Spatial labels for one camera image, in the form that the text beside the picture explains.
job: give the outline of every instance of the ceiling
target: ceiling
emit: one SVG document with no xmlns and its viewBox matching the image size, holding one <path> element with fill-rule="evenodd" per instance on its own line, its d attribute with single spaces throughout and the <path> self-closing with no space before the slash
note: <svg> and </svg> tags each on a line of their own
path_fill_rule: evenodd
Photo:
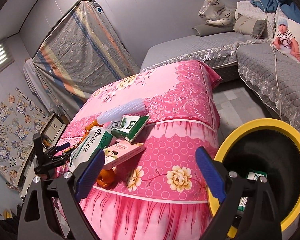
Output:
<svg viewBox="0 0 300 240">
<path fill-rule="evenodd" d="M 19 32 L 37 0 L 8 0 L 0 10 L 0 40 Z"/>
</svg>

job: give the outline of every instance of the black logo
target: black logo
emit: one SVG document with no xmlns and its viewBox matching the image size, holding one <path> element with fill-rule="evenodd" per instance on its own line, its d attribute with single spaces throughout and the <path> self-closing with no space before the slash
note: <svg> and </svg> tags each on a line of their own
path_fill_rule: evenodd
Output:
<svg viewBox="0 0 300 240">
<path fill-rule="evenodd" d="M 101 129 L 98 129 L 95 131 L 94 136 L 99 136 L 101 134 Z"/>
</svg>

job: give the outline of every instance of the covered wardrobe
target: covered wardrobe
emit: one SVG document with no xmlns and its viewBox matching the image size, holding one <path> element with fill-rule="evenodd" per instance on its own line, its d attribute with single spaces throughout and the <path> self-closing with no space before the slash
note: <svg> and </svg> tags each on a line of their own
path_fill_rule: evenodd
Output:
<svg viewBox="0 0 300 240">
<path fill-rule="evenodd" d="M 94 2 L 76 2 L 24 66 L 31 91 L 68 120 L 94 91 L 140 70 Z"/>
</svg>

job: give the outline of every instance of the striped shirt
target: striped shirt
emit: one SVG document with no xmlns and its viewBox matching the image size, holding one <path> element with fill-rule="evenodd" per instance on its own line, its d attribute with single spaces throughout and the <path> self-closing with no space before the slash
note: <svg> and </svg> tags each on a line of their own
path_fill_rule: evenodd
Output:
<svg viewBox="0 0 300 240">
<path fill-rule="evenodd" d="M 277 37 L 281 41 L 282 45 L 285 46 L 285 47 L 287 47 L 287 48 L 290 47 L 291 40 L 294 38 L 294 36 L 292 35 L 291 31 L 289 31 L 289 30 L 286 30 L 284 33 L 281 33 L 278 30 Z"/>
</svg>

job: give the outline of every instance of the blue knit hat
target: blue knit hat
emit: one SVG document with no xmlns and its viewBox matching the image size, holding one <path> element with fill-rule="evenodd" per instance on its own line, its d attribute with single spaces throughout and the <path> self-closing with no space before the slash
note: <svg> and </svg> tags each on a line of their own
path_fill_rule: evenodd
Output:
<svg viewBox="0 0 300 240">
<path fill-rule="evenodd" d="M 285 25 L 288 28 L 288 21 L 287 21 L 286 18 L 280 18 L 279 19 L 278 26 L 281 25 L 281 24 Z"/>
</svg>

